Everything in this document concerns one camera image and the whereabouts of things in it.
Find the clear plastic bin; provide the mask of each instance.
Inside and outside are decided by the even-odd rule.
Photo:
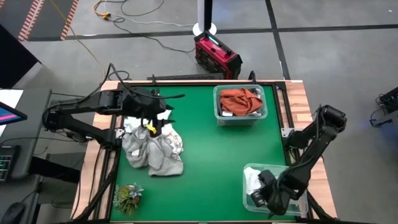
[[[220,95],[221,90],[234,90],[234,89],[241,89],[241,88],[247,88],[247,89],[252,89],[256,88],[260,90],[260,99],[263,102],[263,105],[261,106],[260,109],[260,116],[254,116],[254,115],[246,115],[246,116],[220,116],[218,114],[218,95]],[[241,126],[241,125],[254,125],[257,121],[260,119],[264,119],[268,115],[268,110],[267,110],[267,103],[266,103],[266,96],[264,94],[264,89],[259,86],[259,85],[218,85],[214,87],[213,91],[213,97],[214,97],[214,114],[217,118],[217,124],[219,126]]]
[[[287,166],[276,166],[276,165],[267,165],[267,164],[247,164],[244,166],[243,171],[246,168],[252,168],[258,171],[270,170],[272,174],[277,178],[281,172],[283,172]],[[270,213],[269,209],[266,206],[257,207],[250,195],[246,192],[248,190],[248,185],[246,183],[246,175],[243,172],[243,205],[244,207],[252,212],[264,212]],[[289,207],[287,208],[286,215],[295,215],[295,216],[304,216],[308,212],[308,201],[307,201],[307,191],[298,199],[298,200],[290,200]]]

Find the fake plant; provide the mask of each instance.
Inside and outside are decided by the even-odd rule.
[[[113,205],[125,215],[131,215],[138,208],[141,192],[144,189],[137,184],[115,186]]]

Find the monitor screen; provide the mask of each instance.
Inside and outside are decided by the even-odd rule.
[[[0,102],[0,125],[27,119],[26,114]]]

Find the gray floor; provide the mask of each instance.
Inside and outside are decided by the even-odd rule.
[[[113,25],[92,12],[94,0],[80,1],[72,27],[77,34],[118,34]],[[217,0],[214,22],[220,28],[270,27],[263,0]],[[129,2],[126,9],[140,13],[160,0]],[[273,0],[279,27],[355,26],[398,23],[398,3],[394,0]],[[137,21],[163,20],[180,24],[196,20],[196,1],[169,0],[154,14]],[[118,11],[109,6],[109,11]],[[184,30],[167,25],[129,23],[133,32]],[[331,104],[348,117],[346,131],[325,151],[326,171],[338,216],[342,220],[396,223],[398,213],[398,132],[387,124],[372,128],[370,114],[377,109],[374,99],[398,84],[398,30],[356,30],[294,32],[280,34],[292,79],[304,80],[312,111]],[[259,78],[281,79],[282,72],[272,34],[218,35],[243,58],[241,78],[255,70]],[[161,37],[165,45],[191,50],[193,37]],[[155,75],[205,73],[193,53],[164,50],[143,38],[83,41],[106,66],[127,70],[135,80]],[[101,80],[98,65],[73,40],[24,42],[48,69],[28,87],[49,86],[54,91],[87,94]],[[92,114],[82,117],[90,122]],[[54,153],[84,151],[77,145],[45,142]],[[41,212],[43,220],[52,208]]]

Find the red towel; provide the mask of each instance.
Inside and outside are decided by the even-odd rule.
[[[263,104],[262,100],[245,88],[221,90],[220,95],[223,110],[230,111],[236,116],[245,116],[252,113]]]

